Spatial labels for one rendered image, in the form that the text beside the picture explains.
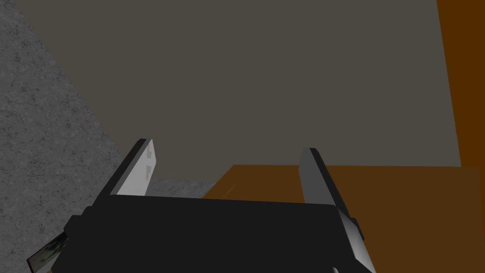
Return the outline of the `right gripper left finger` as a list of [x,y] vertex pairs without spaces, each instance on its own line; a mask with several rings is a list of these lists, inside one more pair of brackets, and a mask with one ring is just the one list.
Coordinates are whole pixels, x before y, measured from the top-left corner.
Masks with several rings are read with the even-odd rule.
[[153,139],[139,139],[98,196],[144,196],[155,166]]

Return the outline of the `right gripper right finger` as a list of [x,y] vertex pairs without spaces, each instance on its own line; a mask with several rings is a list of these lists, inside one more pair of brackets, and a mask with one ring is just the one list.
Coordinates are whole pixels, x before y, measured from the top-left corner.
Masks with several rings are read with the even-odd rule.
[[305,203],[326,209],[323,220],[330,228],[325,234],[331,241],[333,273],[376,273],[359,222],[350,216],[317,149],[303,149],[298,171]]

